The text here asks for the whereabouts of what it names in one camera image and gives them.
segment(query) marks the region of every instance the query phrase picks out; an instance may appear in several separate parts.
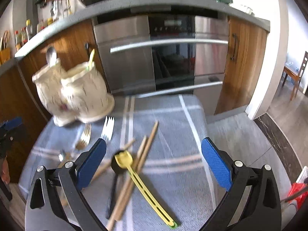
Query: dining table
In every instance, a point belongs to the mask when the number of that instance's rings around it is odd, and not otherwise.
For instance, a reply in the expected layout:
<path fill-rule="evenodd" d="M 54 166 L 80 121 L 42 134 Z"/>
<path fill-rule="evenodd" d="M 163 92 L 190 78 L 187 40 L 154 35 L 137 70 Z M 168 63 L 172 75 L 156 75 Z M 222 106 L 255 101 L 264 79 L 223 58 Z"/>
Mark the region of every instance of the dining table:
<path fill-rule="evenodd" d="M 178 224 L 177 230 L 198 231 L 216 209 L 218 183 L 201 153 L 201 142 L 208 136 L 204 109 L 196 96 L 166 95 L 147 98 L 137 96 L 115 97 L 115 107 L 108 115 L 114 117 L 114 130 L 101 164 L 110 162 L 113 154 L 130 140 L 128 149 L 137 150 L 145 135 L 149 136 L 156 121 L 159 126 L 147 159 L 139 176 L 160 205 Z M 75 151 L 84 123 L 75 121 L 58 127 L 50 119 L 34 144 L 23 168 L 19 188 L 25 199 L 38 166 L 57 168 L 59 154 L 72 152 L 72 160 L 89 150 L 100 138 L 104 119 L 91 123 L 89 145 Z M 83 189 L 82 194 L 95 215 L 107 225 L 105 218 L 114 172 L 108 168 Z M 119 176 L 117 192 L 126 178 Z M 69 205 L 64 207 L 68 220 L 78 225 Z M 150 207 L 135 187 L 116 231 L 161 231 L 170 228 Z"/>

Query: red bag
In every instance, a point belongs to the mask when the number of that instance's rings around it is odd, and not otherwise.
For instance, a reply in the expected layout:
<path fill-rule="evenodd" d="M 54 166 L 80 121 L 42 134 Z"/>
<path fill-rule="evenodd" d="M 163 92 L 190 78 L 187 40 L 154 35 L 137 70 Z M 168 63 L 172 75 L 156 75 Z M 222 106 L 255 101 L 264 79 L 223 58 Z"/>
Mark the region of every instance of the red bag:
<path fill-rule="evenodd" d="M 296 192 L 302 190 L 304 187 L 306 187 L 307 184 L 305 183 L 293 183 L 292 187 L 288 193 L 288 197 L 295 194 Z M 300 207 L 302 206 L 304 200 L 306 199 L 308 195 L 308 191 L 302 193 L 300 196 L 296 197 L 295 200 L 297 201 L 297 209 L 300 209 Z"/>

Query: kitchen utensil holder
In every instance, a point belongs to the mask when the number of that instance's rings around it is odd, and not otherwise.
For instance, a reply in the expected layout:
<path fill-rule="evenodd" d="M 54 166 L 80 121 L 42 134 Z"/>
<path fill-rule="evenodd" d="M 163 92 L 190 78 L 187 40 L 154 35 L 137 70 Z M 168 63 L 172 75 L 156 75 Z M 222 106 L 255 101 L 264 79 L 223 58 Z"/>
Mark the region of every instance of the kitchen utensil holder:
<path fill-rule="evenodd" d="M 5 48 L 0 51 L 0 65 L 11 59 L 11 49 Z"/>

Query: ceramic pitcher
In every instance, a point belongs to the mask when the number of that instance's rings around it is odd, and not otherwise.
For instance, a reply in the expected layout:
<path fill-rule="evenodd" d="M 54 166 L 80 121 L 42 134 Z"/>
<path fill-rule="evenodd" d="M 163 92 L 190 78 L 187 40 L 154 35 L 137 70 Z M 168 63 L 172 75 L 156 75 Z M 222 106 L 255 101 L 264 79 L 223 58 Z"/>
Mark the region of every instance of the ceramic pitcher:
<path fill-rule="evenodd" d="M 74 112 L 67 108 L 61 94 L 61 78 L 65 74 L 58 58 L 54 66 L 45 65 L 32 76 L 38 97 L 45 109 L 54 116 L 57 126 L 64 126 L 75 120 Z"/>
<path fill-rule="evenodd" d="M 81 122 L 95 122 L 113 110 L 114 98 L 107 93 L 105 81 L 94 62 L 91 66 L 84 62 L 70 69 L 61 84 L 67 108 Z"/>

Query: oven control panel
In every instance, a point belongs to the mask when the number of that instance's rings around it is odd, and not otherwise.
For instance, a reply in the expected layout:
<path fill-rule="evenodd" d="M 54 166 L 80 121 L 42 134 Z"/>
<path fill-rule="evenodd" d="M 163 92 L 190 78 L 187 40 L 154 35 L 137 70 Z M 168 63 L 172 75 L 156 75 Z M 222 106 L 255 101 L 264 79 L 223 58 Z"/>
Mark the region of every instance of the oven control panel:
<path fill-rule="evenodd" d="M 149 15 L 151 36 L 195 32 L 195 17 L 187 15 Z"/>

